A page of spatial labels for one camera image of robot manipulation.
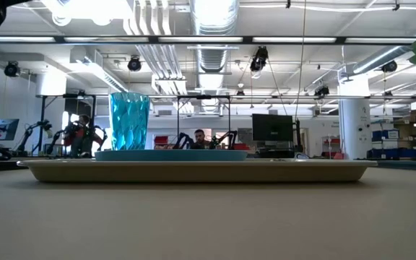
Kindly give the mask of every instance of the tabletop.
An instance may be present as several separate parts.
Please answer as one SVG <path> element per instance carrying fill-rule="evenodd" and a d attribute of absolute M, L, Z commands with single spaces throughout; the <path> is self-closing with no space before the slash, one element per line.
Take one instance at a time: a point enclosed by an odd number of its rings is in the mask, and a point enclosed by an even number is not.
<path fill-rule="evenodd" d="M 416 171 L 152 185 L 0 172 L 0 259 L 416 259 Z"/>

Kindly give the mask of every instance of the blue plate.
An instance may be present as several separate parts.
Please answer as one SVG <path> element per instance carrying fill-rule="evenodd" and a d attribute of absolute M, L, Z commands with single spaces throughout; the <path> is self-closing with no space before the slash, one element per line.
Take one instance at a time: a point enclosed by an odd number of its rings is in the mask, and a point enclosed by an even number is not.
<path fill-rule="evenodd" d="M 243 161 L 246 151 L 215 149 L 119 150 L 95 153 L 97 161 Z"/>

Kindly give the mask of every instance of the computer monitor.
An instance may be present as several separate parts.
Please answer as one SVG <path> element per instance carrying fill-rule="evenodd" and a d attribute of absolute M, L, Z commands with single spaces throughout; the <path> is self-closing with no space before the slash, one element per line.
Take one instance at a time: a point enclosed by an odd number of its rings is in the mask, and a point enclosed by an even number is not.
<path fill-rule="evenodd" d="M 12 141 L 15 138 L 19 119 L 0 119 L 0 127 L 4 127 L 6 131 L 0 131 L 0 141 Z"/>
<path fill-rule="evenodd" d="M 253 114 L 253 140 L 293 142 L 293 117 Z"/>

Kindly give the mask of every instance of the ceiling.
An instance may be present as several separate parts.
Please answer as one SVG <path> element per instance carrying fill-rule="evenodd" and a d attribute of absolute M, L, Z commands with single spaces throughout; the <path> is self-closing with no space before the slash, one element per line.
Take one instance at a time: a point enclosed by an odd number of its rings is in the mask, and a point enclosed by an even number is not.
<path fill-rule="evenodd" d="M 395 0 L 313 0 L 307 1 L 310 7 L 333 9 L 344 8 L 371 8 L 393 7 Z M 416 10 L 400 9 L 378 12 L 318 12 L 299 8 L 286 9 L 284 7 L 259 8 L 272 4 L 285 4 L 286 1 L 240 0 L 240 9 L 237 20 L 238 35 L 302 35 L 305 14 L 305 35 L 321 36 L 415 36 Z M 292 5 L 302 6 L 303 0 L 292 0 Z M 400 0 L 401 7 L 416 7 L 416 0 Z M 67 26 L 59 27 L 52 23 L 52 14 L 49 9 L 26 9 L 27 7 L 43 8 L 40 1 L 29 4 L 20 4 L 10 7 L 5 23 L 0 27 L 1 35 L 125 35 L 122 21 L 115 19 L 106 26 L 98 26 L 90 19 L 73 19 Z M 188 1 L 170 1 L 170 25 L 175 35 L 191 34 L 191 18 Z M 126 83 L 126 87 L 133 92 L 156 94 L 150 87 L 152 72 L 143 61 L 139 72 L 130 72 L 126 65 L 131 55 L 139 55 L 135 45 L 88 45 L 86 49 L 92 53 L 98 50 L 104 56 L 103 66 L 111 72 L 113 77 Z M 234 95 L 238 90 L 238 83 L 244 84 L 246 95 L 276 95 L 279 90 L 284 95 L 304 94 L 304 90 L 313 92 L 317 87 L 312 85 L 316 79 L 339 64 L 345 62 L 355 63 L 366 59 L 384 46 L 348 45 L 268 45 L 270 63 L 261 73 L 259 79 L 250 77 L 250 57 L 257 50 L 256 45 L 240 45 L 238 50 L 230 52 L 227 75 L 224 77 L 223 92 Z M 107 94 L 111 90 L 106 83 L 94 75 L 78 68 L 78 64 L 71 64 L 69 60 L 71 45 L 1 45 L 0 63 L 8 53 L 39 53 L 62 66 L 68 71 L 69 77 L 75 79 L 76 84 L 70 88 L 84 88 L 88 92 Z M 193 50 L 187 45 L 175 46 L 178 61 L 183 75 L 186 77 L 187 89 L 195 90 L 196 57 Z M 407 59 L 408 53 L 399 57 L 399 68 L 395 75 L 384 81 L 380 71 L 371 71 L 370 92 L 372 94 L 383 92 L 400 84 L 416 81 L 416 66 L 411 66 Z M 51 63 L 38 62 L 21 63 L 25 69 L 34 73 L 45 73 Z M 337 93 L 337 82 L 326 82 L 331 94 Z M 416 85 L 409 87 L 397 95 L 415 95 Z"/>

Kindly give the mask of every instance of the textured drinking glass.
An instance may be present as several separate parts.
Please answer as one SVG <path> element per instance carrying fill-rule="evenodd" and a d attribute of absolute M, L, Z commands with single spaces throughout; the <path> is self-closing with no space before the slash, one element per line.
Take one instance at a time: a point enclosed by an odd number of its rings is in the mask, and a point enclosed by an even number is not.
<path fill-rule="evenodd" d="M 113 150 L 145 148 L 150 99 L 146 95 L 118 92 L 110 95 Z"/>

